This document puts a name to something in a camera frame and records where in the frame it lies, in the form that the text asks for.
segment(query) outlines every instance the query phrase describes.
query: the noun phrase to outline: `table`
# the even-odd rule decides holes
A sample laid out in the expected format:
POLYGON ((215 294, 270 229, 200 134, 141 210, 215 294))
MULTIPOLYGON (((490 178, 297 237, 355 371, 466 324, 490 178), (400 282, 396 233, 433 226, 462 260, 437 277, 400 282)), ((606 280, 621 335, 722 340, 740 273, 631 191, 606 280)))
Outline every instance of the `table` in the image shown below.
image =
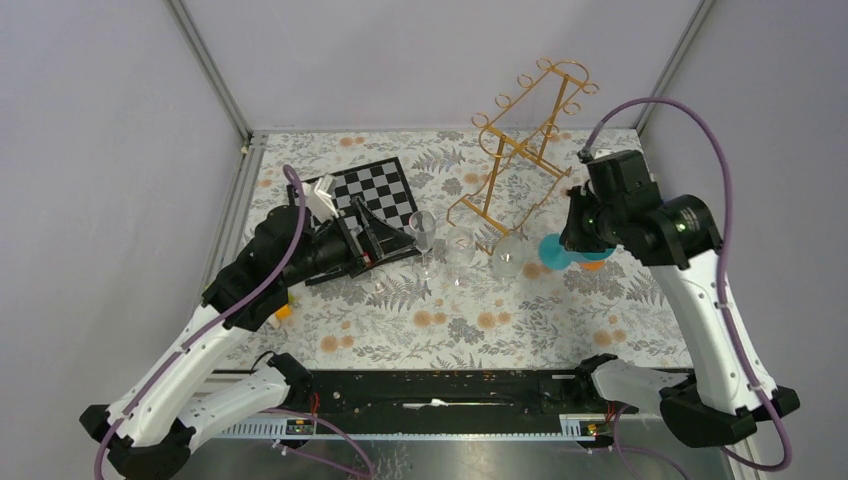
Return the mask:
MULTIPOLYGON (((389 287, 374 295, 361 279, 342 278, 291 289, 294 314, 279 329, 264 325, 219 365, 244 370, 266 350, 289 352, 306 368, 455 369, 572 368, 609 352, 641 366, 688 367, 691 361, 659 286, 627 252, 614 253, 597 271, 572 265, 542 266, 539 241, 559 233, 568 212, 567 188, 588 174, 576 158, 588 131, 563 131, 548 144, 546 158, 573 167, 517 232, 530 254, 517 279, 497 280, 489 259, 476 253, 470 284, 440 277, 418 278, 411 261, 389 265, 389 287)), ((595 145, 638 149, 633 130, 606 130, 595 145)), ((268 137, 243 241, 267 212, 288 202, 282 166, 303 179, 397 156, 419 209, 438 220, 462 194, 478 190, 493 161, 479 147, 477 131, 276 133, 268 137)), ((514 159, 499 176, 513 205, 526 206, 541 190, 536 167, 514 159)), ((444 262, 443 223, 434 249, 444 262)))

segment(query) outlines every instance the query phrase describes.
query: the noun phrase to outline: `white wall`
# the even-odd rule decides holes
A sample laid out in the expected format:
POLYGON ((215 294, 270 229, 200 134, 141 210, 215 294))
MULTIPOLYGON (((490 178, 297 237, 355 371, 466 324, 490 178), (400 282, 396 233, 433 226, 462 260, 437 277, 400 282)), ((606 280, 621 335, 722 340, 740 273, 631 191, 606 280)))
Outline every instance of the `white wall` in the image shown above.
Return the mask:
POLYGON ((590 127, 651 92, 698 3, 186 1, 254 129, 471 128, 541 56, 590 69, 601 93, 562 122, 590 127))
POLYGON ((187 320, 240 142, 163 1, 0 12, 0 478, 91 478, 77 417, 187 320))
MULTIPOLYGON (((761 358, 795 388, 796 452, 775 478, 845 478, 848 387, 848 3, 719 2, 668 96, 701 113, 731 162, 730 279, 761 358)), ((683 114, 660 107, 644 138, 666 191, 723 208, 714 155, 683 114)), ((766 460, 779 459, 761 424, 766 460)))

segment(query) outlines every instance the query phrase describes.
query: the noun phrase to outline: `floral tablecloth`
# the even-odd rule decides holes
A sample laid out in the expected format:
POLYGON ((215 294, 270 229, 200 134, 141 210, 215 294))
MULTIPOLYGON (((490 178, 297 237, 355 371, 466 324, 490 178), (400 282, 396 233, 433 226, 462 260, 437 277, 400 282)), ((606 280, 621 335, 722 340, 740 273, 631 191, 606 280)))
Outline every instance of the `floral tablecloth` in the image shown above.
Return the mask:
MULTIPOLYGON (((587 131, 555 134, 545 157, 572 175, 562 178, 516 235, 528 261, 517 278, 496 279, 490 257, 476 252, 467 280, 455 285, 444 265, 438 231, 439 276, 423 281, 411 260, 386 267, 388 288, 368 294, 361 279, 342 278, 291 289, 294 314, 279 328, 264 325, 232 352, 220 369, 246 369, 266 350, 289 352, 307 368, 448 369, 570 368, 596 353, 611 352, 643 366, 689 366, 690 359, 668 303, 647 269, 617 251, 596 271, 571 265, 551 271, 536 247, 559 233, 568 213, 565 191, 588 174, 576 158, 587 131)), ((271 134, 250 206, 244 241, 267 212, 288 202, 282 166, 301 178, 397 156, 419 209, 440 221, 464 193, 483 186, 493 161, 477 131, 271 134)), ((595 144, 613 150, 640 148, 632 130, 607 130, 595 144)), ((505 214, 520 215, 553 181, 535 165, 513 159, 498 176, 493 200, 505 214)))

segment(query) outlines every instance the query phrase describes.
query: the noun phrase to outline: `gold wire rack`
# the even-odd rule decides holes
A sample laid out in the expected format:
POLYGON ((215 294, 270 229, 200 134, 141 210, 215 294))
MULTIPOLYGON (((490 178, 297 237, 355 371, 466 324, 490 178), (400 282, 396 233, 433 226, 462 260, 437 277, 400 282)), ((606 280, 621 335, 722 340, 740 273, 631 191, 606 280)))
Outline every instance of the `gold wire rack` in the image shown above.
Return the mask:
POLYGON ((498 235, 496 235, 496 239, 491 243, 491 246, 480 241, 477 242, 477 247, 486 252, 488 255, 492 255, 494 252, 494 245, 501 238, 520 229, 533 211, 545 203, 551 195, 551 192, 553 192, 556 188, 559 180, 571 176, 571 167, 562 169, 545 159, 545 148, 547 147, 548 140, 551 136, 553 134, 558 134, 560 131, 556 123, 557 117, 563 113, 566 115, 575 115, 579 113, 582 106, 575 99, 580 94, 594 95, 599 90, 598 85, 590 81, 589 70, 582 64, 573 60, 563 60, 553 63, 550 59, 543 57, 536 61, 536 66, 542 72, 538 78, 534 79, 527 74, 521 74, 518 76, 518 85, 523 89, 523 91, 520 95, 518 95, 518 97, 516 97, 515 100, 512 100, 509 95, 504 93, 498 94, 495 97, 495 105, 501 109, 501 112, 494 119, 489 119, 489 116, 483 112, 478 112, 471 118, 471 123, 480 129, 480 133, 477 136, 480 148, 488 155, 494 157, 494 166, 492 168, 491 175, 489 175, 489 178, 483 182, 479 190, 474 193, 463 195, 448 208, 447 222, 453 226, 456 226, 457 224, 451 219, 451 214, 461 203, 468 207, 470 211, 482 217, 489 225, 494 227, 498 235), (518 134, 512 136, 508 134, 504 128, 496 125, 498 120, 502 119, 507 112, 512 110, 512 108, 521 102, 528 93, 536 88, 545 77, 551 74, 562 78, 559 93, 557 94, 550 116, 542 121, 535 130, 522 138, 522 135, 518 134), (483 139, 486 134, 493 135, 498 139, 498 147, 495 152, 486 148, 486 142, 484 142, 483 139), (539 139, 541 139, 541 145, 536 147, 534 143, 536 143, 539 139), (516 158, 516 156, 534 163, 543 172, 553 176, 554 182, 542 200, 534 203, 519 223, 515 224, 511 228, 507 228, 504 226, 502 221, 499 221, 489 214, 489 207, 492 201, 492 193, 494 192, 495 181, 497 180, 498 175, 502 174, 504 170, 509 168, 510 163, 513 158, 516 158), (484 189, 486 189, 486 195, 482 202, 483 208, 481 209, 479 206, 474 204, 472 199, 480 195, 484 189))

